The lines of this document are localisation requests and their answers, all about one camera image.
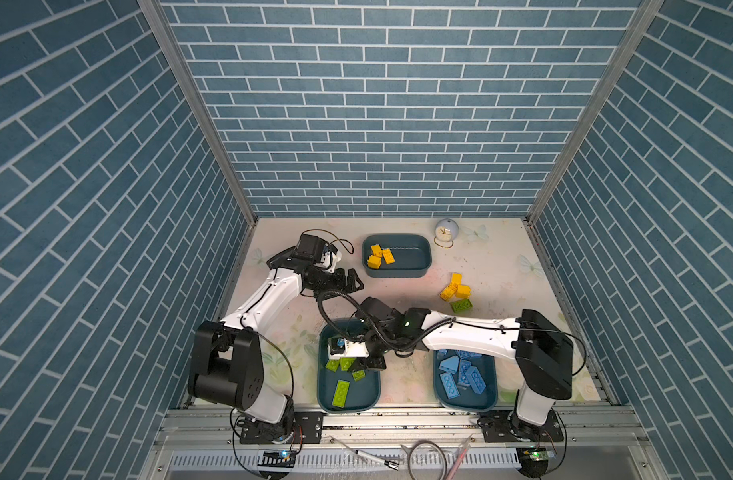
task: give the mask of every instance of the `blue brick wall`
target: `blue brick wall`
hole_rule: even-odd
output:
[[[733,2],[666,0],[537,229],[671,478],[733,478]]]
[[[164,5],[259,216],[523,216],[638,3]]]
[[[140,472],[245,228],[134,0],[0,0],[0,479]]]

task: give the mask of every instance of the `floral tablecloth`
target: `floral tablecloth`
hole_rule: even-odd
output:
[[[462,274],[462,282],[472,288],[473,309],[465,316],[506,318],[518,316],[522,309],[541,312],[556,326],[568,330],[551,287],[544,276],[537,255],[519,219],[455,219],[461,227],[455,245],[446,250],[433,244],[433,228],[437,218],[364,218],[364,219],[260,219],[249,253],[241,270],[229,310],[235,310],[253,293],[267,276],[265,261],[272,255],[295,245],[300,233],[309,228],[323,228],[352,241],[353,255],[343,252],[340,266],[356,268],[365,289],[354,293],[358,301],[374,296],[403,311],[421,306],[452,313],[451,307],[438,293],[451,279],[451,273]],[[431,244],[433,262],[422,278],[375,279],[366,275],[361,265],[361,243],[375,233],[420,234]],[[326,234],[312,234],[327,238]],[[326,310],[331,318],[346,318],[352,306],[345,301],[330,300]],[[294,402],[316,405],[316,373],[318,335],[323,319],[316,302],[298,296],[275,319],[265,335],[290,358],[294,368]],[[386,356],[387,370],[381,373],[381,396],[378,405],[437,403],[433,393],[430,352],[417,351],[409,359],[393,353]],[[289,370],[281,355],[263,342],[266,381],[280,392],[289,392]],[[580,352],[574,352],[574,368],[580,366]],[[497,359],[499,403],[513,403],[523,377],[514,362]],[[587,369],[573,379],[572,401],[599,400]]]

